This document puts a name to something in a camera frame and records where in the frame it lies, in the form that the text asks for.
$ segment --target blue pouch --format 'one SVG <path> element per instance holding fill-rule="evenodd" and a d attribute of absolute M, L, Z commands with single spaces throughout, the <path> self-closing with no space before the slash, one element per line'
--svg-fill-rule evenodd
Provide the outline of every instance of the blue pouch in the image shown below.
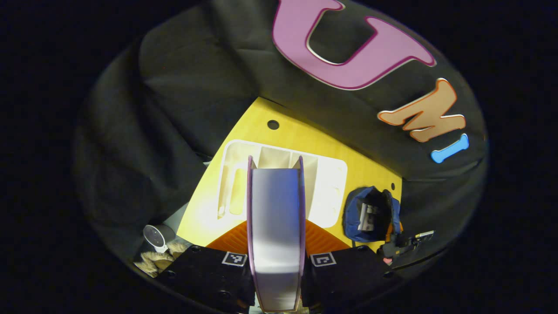
<path fill-rule="evenodd" d="M 362 203 L 378 207 L 378 214 L 374 215 L 373 231 L 360 231 L 360 209 Z M 388 190 L 380 192 L 376 187 L 358 188 L 349 193 L 343 213 L 343 229 L 345 235 L 355 242 L 385 241 L 389 225 L 393 225 L 393 233 L 400 234 L 399 221 L 400 203 L 392 197 Z"/>

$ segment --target black fabric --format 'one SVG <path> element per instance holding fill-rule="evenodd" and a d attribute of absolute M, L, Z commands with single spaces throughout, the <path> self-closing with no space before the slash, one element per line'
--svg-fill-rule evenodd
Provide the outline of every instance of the black fabric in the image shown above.
<path fill-rule="evenodd" d="M 196 153 L 215 154 L 258 96 L 404 178 L 405 231 L 436 230 L 436 236 L 394 266 L 432 255 L 460 234 L 488 165 L 487 133 L 473 92 L 427 41 L 379 12 L 343 3 L 346 9 L 326 12 L 311 37 L 319 55 L 346 60 L 372 34 L 364 17 L 376 16 L 417 39 L 437 66 L 412 61 L 358 91 L 330 87 L 277 51 L 271 39 L 277 2 L 257 0 L 204 2 L 146 34 L 109 66 L 81 115 L 75 175 L 88 217 L 115 253 L 129 258 L 124 247 L 141 237 L 145 224 L 161 222 L 189 200 L 205 170 Z M 430 92 L 437 78 L 455 88 L 458 100 L 447 115 L 464 115 L 465 129 L 419 143 L 401 126 L 376 118 Z M 469 149 L 441 164 L 430 159 L 432 150 L 462 132 Z"/>

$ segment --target yellow wooden board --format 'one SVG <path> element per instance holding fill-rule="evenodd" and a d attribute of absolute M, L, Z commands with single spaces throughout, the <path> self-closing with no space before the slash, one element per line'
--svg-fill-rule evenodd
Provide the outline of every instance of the yellow wooden board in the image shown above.
<path fill-rule="evenodd" d="M 293 114 L 288 109 L 263 98 L 257 98 L 252 103 L 221 144 L 198 183 L 180 222 L 177 232 L 179 237 L 191 243 L 206 246 L 244 221 L 237 215 L 225 215 L 217 219 L 221 161 L 225 146 L 232 140 L 257 142 L 345 161 L 348 168 L 347 182 L 341 212 L 337 223 L 325 230 L 349 246 L 352 246 L 352 242 L 343 232 L 343 209 L 347 195 L 351 191 L 359 187 L 374 185 L 380 191 L 390 190 L 394 198 L 401 200 L 402 182 L 399 176 L 342 142 L 292 116 Z M 269 120 L 277 121 L 279 128 L 271 130 L 267 126 Z M 395 190 L 391 189 L 392 183 L 396 187 Z M 378 241 L 367 245 L 375 251 L 383 243 L 383 241 Z"/>

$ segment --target foam letter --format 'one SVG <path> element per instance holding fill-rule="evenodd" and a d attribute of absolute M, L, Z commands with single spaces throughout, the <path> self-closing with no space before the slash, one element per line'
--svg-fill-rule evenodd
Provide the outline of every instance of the foam letter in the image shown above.
<path fill-rule="evenodd" d="M 439 78 L 432 92 L 399 109 L 380 111 L 378 119 L 390 125 L 401 125 L 405 119 L 415 116 L 405 124 L 403 130 L 413 130 L 411 136 L 415 140 L 427 142 L 438 135 L 465 127 L 463 115 L 443 116 L 456 100 L 457 95 L 451 84 Z"/>
<path fill-rule="evenodd" d="M 336 64 L 318 56 L 309 45 L 312 32 L 325 11 L 344 8 L 335 0 L 280 0 L 273 22 L 275 46 L 315 79 L 348 90 L 369 86 L 411 60 L 436 65 L 434 57 L 415 39 L 371 16 L 365 20 L 374 34 L 349 60 Z"/>

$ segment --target beige plush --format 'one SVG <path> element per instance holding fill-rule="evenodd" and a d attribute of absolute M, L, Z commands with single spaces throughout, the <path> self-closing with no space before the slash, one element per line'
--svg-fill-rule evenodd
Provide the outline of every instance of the beige plush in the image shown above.
<path fill-rule="evenodd" d="M 182 244 L 178 241 L 170 242 L 167 244 L 169 247 L 169 251 L 174 258 L 178 258 L 180 254 L 184 253 L 188 248 L 185 244 Z"/>
<path fill-rule="evenodd" d="M 143 252 L 141 258 L 143 261 L 134 263 L 134 265 L 153 278 L 165 270 L 175 260 L 175 258 L 167 252 Z"/>

